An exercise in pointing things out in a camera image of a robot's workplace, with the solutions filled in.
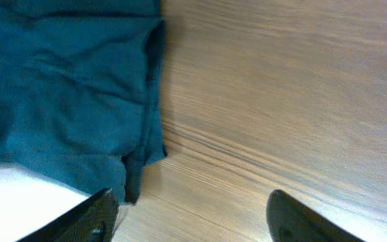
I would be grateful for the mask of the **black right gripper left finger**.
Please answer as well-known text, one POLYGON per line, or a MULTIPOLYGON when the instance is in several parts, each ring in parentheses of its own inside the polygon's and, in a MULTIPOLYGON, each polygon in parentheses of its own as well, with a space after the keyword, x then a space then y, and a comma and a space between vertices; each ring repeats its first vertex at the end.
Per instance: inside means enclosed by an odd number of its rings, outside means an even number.
POLYGON ((118 207, 112 190, 102 189, 18 242, 110 242, 118 207))

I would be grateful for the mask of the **dark blue shorts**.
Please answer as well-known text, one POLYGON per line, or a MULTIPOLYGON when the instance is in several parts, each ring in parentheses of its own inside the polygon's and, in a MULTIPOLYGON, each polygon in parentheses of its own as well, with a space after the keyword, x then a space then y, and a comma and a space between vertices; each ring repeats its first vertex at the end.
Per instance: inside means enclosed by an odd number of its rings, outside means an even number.
POLYGON ((123 204, 167 155, 157 0, 0 1, 0 162, 123 204))

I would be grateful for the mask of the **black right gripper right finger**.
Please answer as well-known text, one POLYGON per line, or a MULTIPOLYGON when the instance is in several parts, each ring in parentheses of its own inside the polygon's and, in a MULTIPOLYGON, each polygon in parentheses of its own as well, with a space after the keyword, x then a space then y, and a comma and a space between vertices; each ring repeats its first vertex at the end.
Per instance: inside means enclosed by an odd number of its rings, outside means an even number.
POLYGON ((270 193, 266 216, 273 241, 364 242, 283 190, 270 193))

